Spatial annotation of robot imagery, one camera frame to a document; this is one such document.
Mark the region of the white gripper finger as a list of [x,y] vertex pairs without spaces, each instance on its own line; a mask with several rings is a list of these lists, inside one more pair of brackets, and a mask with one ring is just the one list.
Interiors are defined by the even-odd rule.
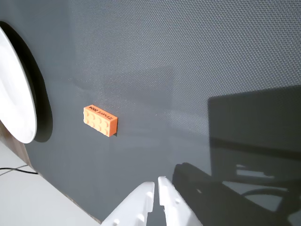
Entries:
[[144,182],[134,189],[101,223],[102,226],[146,226],[153,211],[154,182]]
[[167,226],[199,226],[200,221],[174,185],[165,177],[158,177],[159,204],[164,207]]

